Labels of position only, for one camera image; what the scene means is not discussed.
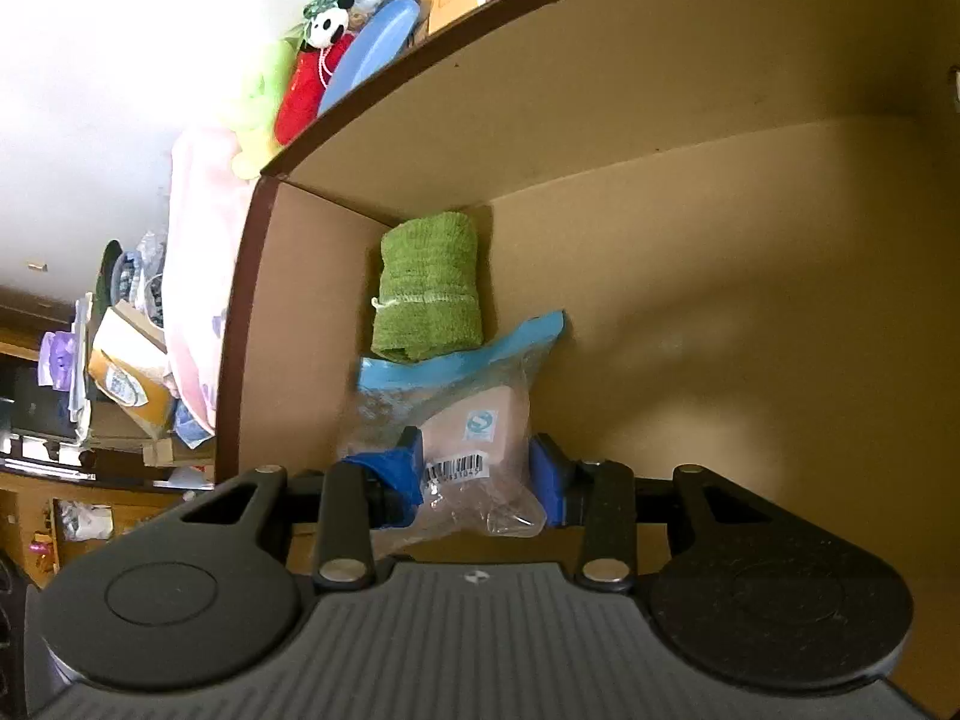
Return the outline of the yellow green plush toy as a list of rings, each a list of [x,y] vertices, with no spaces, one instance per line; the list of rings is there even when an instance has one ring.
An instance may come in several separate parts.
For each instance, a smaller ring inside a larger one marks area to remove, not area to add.
[[[274,125],[297,55],[298,44],[291,37],[277,41],[265,55],[260,75],[242,99],[233,127],[236,153],[231,158],[231,172],[240,181],[255,179],[281,149]]]

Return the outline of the blue glasses case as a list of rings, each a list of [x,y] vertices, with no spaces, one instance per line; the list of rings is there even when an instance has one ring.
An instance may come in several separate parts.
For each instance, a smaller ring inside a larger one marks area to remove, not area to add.
[[[416,0],[391,0],[371,16],[335,67],[317,114],[322,115],[350,91],[397,59],[420,18]]]

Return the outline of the clear plastic bag with item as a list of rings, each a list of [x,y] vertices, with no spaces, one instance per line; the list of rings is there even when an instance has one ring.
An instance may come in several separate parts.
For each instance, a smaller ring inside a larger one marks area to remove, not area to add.
[[[530,489],[530,389],[565,331],[560,310],[480,349],[416,364],[366,358],[337,454],[392,449],[423,436],[423,505],[410,527],[371,530],[377,557],[456,533],[528,539],[544,509]]]

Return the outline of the red plush toy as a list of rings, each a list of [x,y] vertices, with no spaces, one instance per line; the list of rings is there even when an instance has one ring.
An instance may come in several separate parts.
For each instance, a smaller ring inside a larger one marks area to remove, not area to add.
[[[302,44],[275,117],[274,137],[280,145],[292,142],[317,117],[334,71],[354,40],[355,35],[347,31],[329,47]]]

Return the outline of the yellow tissue box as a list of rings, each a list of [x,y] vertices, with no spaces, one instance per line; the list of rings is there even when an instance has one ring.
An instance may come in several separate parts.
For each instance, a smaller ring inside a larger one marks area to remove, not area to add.
[[[169,433],[176,397],[164,333],[127,301],[104,312],[94,333],[88,374],[152,439]]]

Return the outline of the panda plush toy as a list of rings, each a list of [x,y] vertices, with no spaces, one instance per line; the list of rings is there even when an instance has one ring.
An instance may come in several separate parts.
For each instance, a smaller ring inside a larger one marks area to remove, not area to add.
[[[347,34],[352,6],[353,0],[311,0],[302,12],[302,43],[311,50],[338,43]]]

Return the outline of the brown cardboard box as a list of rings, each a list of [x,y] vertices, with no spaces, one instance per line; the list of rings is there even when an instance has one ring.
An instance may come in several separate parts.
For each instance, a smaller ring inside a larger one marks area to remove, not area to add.
[[[321,115],[239,244],[217,473],[337,453],[387,227],[462,208],[483,327],[565,312],[532,421],[891,562],[958,706],[958,0],[494,0]]]

